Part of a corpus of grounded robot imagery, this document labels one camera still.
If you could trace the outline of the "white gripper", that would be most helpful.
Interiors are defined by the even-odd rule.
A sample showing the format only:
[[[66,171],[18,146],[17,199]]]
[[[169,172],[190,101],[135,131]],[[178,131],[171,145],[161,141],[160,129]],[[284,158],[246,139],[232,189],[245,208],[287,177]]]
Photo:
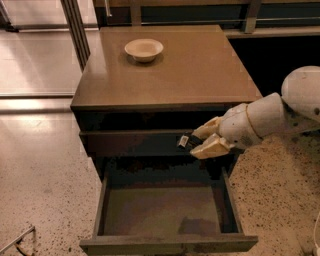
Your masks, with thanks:
[[[222,118],[214,117],[195,129],[192,135],[206,140],[190,154],[197,159],[216,158],[227,155],[234,147],[247,149],[259,144],[262,139],[251,125],[247,108],[248,105],[242,103],[229,109]]]

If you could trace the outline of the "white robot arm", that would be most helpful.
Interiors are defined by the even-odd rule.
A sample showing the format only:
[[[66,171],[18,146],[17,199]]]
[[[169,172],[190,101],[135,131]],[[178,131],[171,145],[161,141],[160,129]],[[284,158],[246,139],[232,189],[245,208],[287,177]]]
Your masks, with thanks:
[[[191,150],[198,159],[226,155],[231,149],[247,149],[272,134],[298,134],[320,126],[320,67],[292,71],[281,92],[229,109],[214,117],[193,135],[202,143]]]

